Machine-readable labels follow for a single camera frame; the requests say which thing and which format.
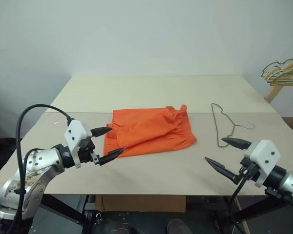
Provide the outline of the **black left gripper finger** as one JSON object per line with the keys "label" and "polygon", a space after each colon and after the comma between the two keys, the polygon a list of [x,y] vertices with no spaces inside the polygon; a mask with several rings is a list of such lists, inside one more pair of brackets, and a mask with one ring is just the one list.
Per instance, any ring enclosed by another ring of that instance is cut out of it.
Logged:
{"label": "black left gripper finger", "polygon": [[94,129],[91,129],[90,131],[91,131],[93,137],[99,137],[99,136],[105,135],[106,133],[108,133],[111,130],[112,130],[111,127],[105,126],[105,127],[94,128]]}
{"label": "black left gripper finger", "polygon": [[105,165],[109,163],[110,161],[113,161],[116,159],[122,152],[125,150],[125,148],[118,148],[113,151],[110,151],[107,155],[100,157],[98,164],[100,166]]}

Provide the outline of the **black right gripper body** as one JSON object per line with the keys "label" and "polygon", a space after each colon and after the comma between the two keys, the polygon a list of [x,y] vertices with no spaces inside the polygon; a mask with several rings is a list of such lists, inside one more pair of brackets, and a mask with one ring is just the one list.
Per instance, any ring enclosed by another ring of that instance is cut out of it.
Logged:
{"label": "black right gripper body", "polygon": [[248,157],[244,157],[241,162],[241,168],[239,173],[247,180],[257,181],[260,176],[259,169],[260,167]]}

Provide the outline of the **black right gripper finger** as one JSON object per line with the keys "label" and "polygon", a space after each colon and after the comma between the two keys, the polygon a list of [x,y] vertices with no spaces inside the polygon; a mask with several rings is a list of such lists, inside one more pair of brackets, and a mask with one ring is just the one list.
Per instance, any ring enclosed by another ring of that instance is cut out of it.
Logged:
{"label": "black right gripper finger", "polygon": [[215,171],[231,180],[234,184],[238,184],[241,181],[241,176],[231,172],[223,164],[208,157],[205,157],[205,160]]}
{"label": "black right gripper finger", "polygon": [[239,139],[239,138],[232,138],[232,137],[223,137],[221,138],[222,141],[227,143],[228,145],[231,145],[235,148],[246,150],[250,147],[251,143],[249,141]]}

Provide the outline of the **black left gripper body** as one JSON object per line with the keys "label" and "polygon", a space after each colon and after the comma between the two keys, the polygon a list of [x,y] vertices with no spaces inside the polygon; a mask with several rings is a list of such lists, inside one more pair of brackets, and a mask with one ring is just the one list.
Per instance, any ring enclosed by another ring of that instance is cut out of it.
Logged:
{"label": "black left gripper body", "polygon": [[81,163],[93,162],[99,164],[99,156],[95,154],[95,145],[91,138],[81,140],[78,149],[78,157]]}

